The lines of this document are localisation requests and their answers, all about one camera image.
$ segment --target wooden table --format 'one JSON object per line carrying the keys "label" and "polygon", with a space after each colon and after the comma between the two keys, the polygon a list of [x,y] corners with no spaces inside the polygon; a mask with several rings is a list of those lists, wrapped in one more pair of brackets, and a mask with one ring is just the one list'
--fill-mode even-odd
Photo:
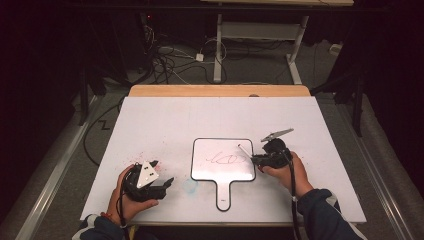
{"label": "wooden table", "polygon": [[307,97],[303,85],[136,85],[129,97]]}

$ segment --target white paper sheet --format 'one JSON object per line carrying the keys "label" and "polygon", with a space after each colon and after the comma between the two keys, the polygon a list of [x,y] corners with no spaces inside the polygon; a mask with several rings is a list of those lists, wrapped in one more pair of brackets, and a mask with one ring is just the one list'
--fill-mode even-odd
{"label": "white paper sheet", "polygon": [[271,132],[294,128],[281,137],[302,159],[311,184],[334,192],[344,217],[365,222],[340,156],[313,97],[129,97],[87,199],[81,219],[105,211],[119,173],[128,165],[158,160],[158,184],[175,180],[154,208],[138,214],[139,224],[290,224],[291,197],[277,180],[256,170],[251,182],[231,184],[231,208],[216,207],[216,185],[190,177],[197,138],[243,138],[254,154],[264,153]]}

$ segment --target jacket sleeve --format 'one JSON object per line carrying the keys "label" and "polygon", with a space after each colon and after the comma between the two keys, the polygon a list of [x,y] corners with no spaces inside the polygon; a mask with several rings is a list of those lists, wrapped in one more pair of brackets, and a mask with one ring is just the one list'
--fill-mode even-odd
{"label": "jacket sleeve", "polygon": [[72,240],[122,240],[123,237],[124,232],[119,226],[107,218],[92,214],[84,219]]}
{"label": "jacket sleeve", "polygon": [[303,215],[311,240],[366,239],[343,218],[336,196],[327,189],[314,189],[303,195],[298,201],[298,212]]}

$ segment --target dark background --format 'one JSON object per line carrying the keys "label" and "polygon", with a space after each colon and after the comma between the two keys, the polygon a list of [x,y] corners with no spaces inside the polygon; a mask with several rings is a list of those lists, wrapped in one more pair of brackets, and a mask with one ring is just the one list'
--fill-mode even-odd
{"label": "dark background", "polygon": [[[96,65],[125,78],[125,69],[145,61],[138,57],[143,46],[134,15],[97,14],[89,23],[84,15],[63,9],[57,1],[10,2],[0,6],[1,221],[73,115],[71,101],[79,91],[81,67]],[[418,2],[356,1],[357,6],[389,5],[392,12],[359,16],[354,25],[350,17],[311,17],[304,42],[344,41],[329,81],[352,64],[365,63],[365,93],[401,163],[423,194],[419,176],[424,142],[424,37],[420,30],[424,19],[415,5]],[[182,41],[193,45],[201,45],[204,36],[215,31],[213,16],[153,17],[158,32],[168,32],[175,39],[185,36]],[[175,24],[172,19],[180,21]],[[99,39],[106,47],[98,44]],[[350,85],[331,90],[346,88]]]}

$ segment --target cable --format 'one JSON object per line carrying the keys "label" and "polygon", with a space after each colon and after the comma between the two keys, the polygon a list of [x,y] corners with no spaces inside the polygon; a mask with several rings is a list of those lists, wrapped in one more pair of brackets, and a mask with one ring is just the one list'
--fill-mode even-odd
{"label": "cable", "polygon": [[191,59],[194,59],[194,57],[192,57],[192,56],[190,56],[188,53],[186,53],[186,52],[184,52],[184,51],[182,51],[182,50],[179,50],[179,49],[176,49],[176,48],[170,48],[170,47],[159,47],[159,49],[158,50],[160,50],[161,48],[165,48],[165,49],[172,49],[172,51],[170,52],[170,53],[167,53],[167,54],[165,54],[165,55],[170,55],[171,53],[173,53],[174,51],[177,51],[177,52],[181,52],[181,53],[184,53],[185,55],[184,56],[178,56],[178,55],[171,55],[171,56],[173,56],[173,57],[188,57],[188,58],[191,58]]}
{"label": "cable", "polygon": [[93,126],[100,120],[100,118],[102,118],[104,115],[106,115],[108,112],[110,112],[110,111],[112,111],[114,108],[117,108],[117,110],[118,110],[118,112],[120,112],[120,108],[119,108],[119,106],[120,105],[122,105],[122,102],[123,102],[123,100],[124,100],[124,98],[126,97],[126,95],[124,96],[124,97],[122,97],[120,100],[119,100],[119,102],[118,102],[118,104],[115,104],[115,105],[113,105],[112,107],[110,107],[110,108],[108,108],[104,113],[102,113],[98,118],[96,118],[96,120],[94,120],[93,121],[93,123],[88,127],[88,129],[87,129],[87,131],[85,132],[85,134],[84,134],[84,137],[83,137],[83,147],[84,147],[84,152],[85,152],[85,154],[87,155],[87,157],[88,157],[88,159],[94,164],[94,165],[96,165],[96,166],[100,166],[100,164],[98,163],[98,162],[96,162],[95,160],[94,160],[94,158],[90,155],[90,153],[89,153],[89,151],[88,151],[88,149],[87,149],[87,144],[86,144],[86,141],[87,141],[87,136],[88,136],[88,133],[90,132],[90,130],[93,128]]}
{"label": "cable", "polygon": [[124,182],[127,179],[127,177],[129,176],[130,171],[127,171],[124,175],[124,178],[122,179],[121,182],[121,189],[119,191],[119,197],[118,200],[116,200],[116,212],[118,213],[120,222],[121,222],[121,228],[124,230],[124,236],[126,240],[130,240],[130,236],[128,233],[128,228],[127,228],[127,221],[124,217],[124,206],[122,204],[122,198],[124,197],[125,193],[124,193]]}
{"label": "cable", "polygon": [[288,66],[287,66],[287,67],[286,67],[286,68],[285,68],[285,69],[284,69],[284,70],[283,70],[280,74],[278,74],[277,76],[275,76],[275,79],[277,80],[277,85],[278,85],[278,76],[280,76],[280,75],[281,75],[281,76],[283,77],[283,74],[284,74],[284,73],[286,73],[288,69],[290,69],[290,66],[291,66],[293,63],[294,63],[294,61],[293,61],[293,62],[291,62],[291,63],[289,63],[289,64],[288,64]]}
{"label": "cable", "polygon": [[296,177],[294,172],[294,166],[293,161],[287,158],[286,154],[284,152],[282,153],[284,158],[286,159],[289,169],[290,169],[290,178],[291,178],[291,195],[292,195],[292,218],[293,218],[293,231],[295,232],[295,237],[297,240],[301,240],[302,237],[300,236],[299,231],[299,222],[297,220],[297,200],[296,200]]}
{"label": "cable", "polygon": [[204,47],[206,47],[206,44],[208,44],[208,43],[210,43],[212,41],[218,42],[218,43],[220,43],[224,47],[224,57],[222,57],[221,61],[224,60],[225,57],[227,56],[227,48],[225,47],[225,45],[224,45],[224,43],[222,41],[218,41],[216,38],[211,38],[208,41],[206,41],[205,44],[203,45],[203,47],[200,48],[199,53],[202,54],[202,50],[203,50]]}
{"label": "cable", "polygon": [[152,37],[152,40],[150,41],[150,47],[147,49],[147,52],[150,51],[150,49],[152,49],[153,47],[153,43],[155,42],[155,32],[153,31],[153,29],[147,25],[144,25],[145,28],[147,28],[149,30],[148,36],[146,41],[149,42],[150,36]]}
{"label": "cable", "polygon": [[[167,84],[169,84],[168,70],[169,70],[169,73],[172,74],[172,69],[174,68],[173,65],[175,65],[175,62],[172,59],[166,58],[166,57],[165,57],[165,60],[162,59],[160,54],[157,54],[156,59],[153,62],[153,64],[156,64],[157,66],[162,66],[162,71],[156,71],[156,70],[154,71],[155,81],[152,84],[160,84],[162,82],[167,82]],[[158,79],[163,74],[165,74],[165,80],[159,82]]]}
{"label": "cable", "polygon": [[209,81],[209,79],[208,79],[208,72],[207,72],[206,68],[205,68],[205,67],[203,67],[203,66],[191,66],[191,67],[188,67],[188,68],[186,68],[186,69],[184,69],[184,70],[181,70],[181,71],[179,71],[179,72],[177,72],[177,73],[179,74],[179,73],[182,73],[182,72],[184,72],[184,71],[186,71],[186,70],[188,70],[188,69],[196,68],[196,67],[198,67],[198,68],[202,68],[202,69],[204,70],[206,82],[208,82],[208,83],[210,83],[210,84],[214,84],[213,82]]}
{"label": "cable", "polygon": [[175,76],[177,76],[182,82],[184,82],[185,84],[187,84],[187,85],[191,85],[190,83],[188,83],[188,82],[186,82],[183,78],[181,78],[179,75],[178,75],[178,73],[176,73],[174,70],[172,70],[172,69],[170,69],[170,68],[167,68],[166,69],[166,71],[165,72],[168,72],[168,71],[170,71],[172,74],[174,74]]}
{"label": "cable", "polygon": [[239,57],[239,58],[230,58],[230,57],[228,57],[229,54],[227,54],[227,58],[229,60],[233,60],[233,61],[242,60],[244,58],[247,58],[247,57],[249,57],[250,53],[253,53],[253,52],[261,52],[261,51],[265,51],[265,50],[275,50],[275,49],[279,48],[281,46],[281,44],[283,44],[285,42],[285,41],[278,41],[278,40],[272,41],[271,45],[269,47],[262,47],[262,46],[259,46],[259,45],[264,44],[263,42],[253,43],[253,42],[247,42],[247,41],[244,41],[244,40],[240,42],[240,41],[236,41],[236,40],[229,39],[229,38],[223,38],[223,40],[230,41],[230,42],[233,42],[233,43],[236,43],[236,44],[240,44],[240,45],[243,45],[243,46],[246,47],[246,49],[227,47],[227,52],[230,52],[230,51],[246,51],[245,55],[242,56],[242,57]]}

